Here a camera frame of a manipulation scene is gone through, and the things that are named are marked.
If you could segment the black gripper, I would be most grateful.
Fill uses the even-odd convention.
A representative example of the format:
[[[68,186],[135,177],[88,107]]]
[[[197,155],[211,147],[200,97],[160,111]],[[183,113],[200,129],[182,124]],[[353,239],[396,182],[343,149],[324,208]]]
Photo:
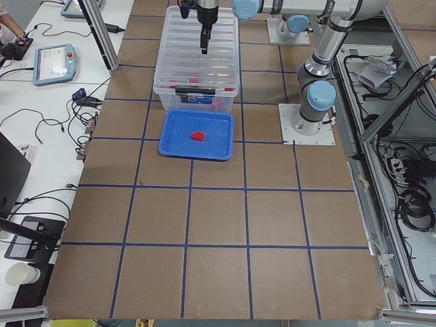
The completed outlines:
[[[218,11],[218,0],[197,0],[197,19],[202,24],[200,48],[203,55],[208,54],[212,25],[217,22]]]

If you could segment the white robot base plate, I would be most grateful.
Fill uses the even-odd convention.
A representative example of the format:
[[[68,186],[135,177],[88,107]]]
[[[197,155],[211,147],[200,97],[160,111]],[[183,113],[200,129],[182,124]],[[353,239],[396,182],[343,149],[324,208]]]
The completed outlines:
[[[308,122],[300,116],[300,104],[279,104],[282,143],[284,145],[335,146],[332,126],[335,107],[325,111],[319,122]]]

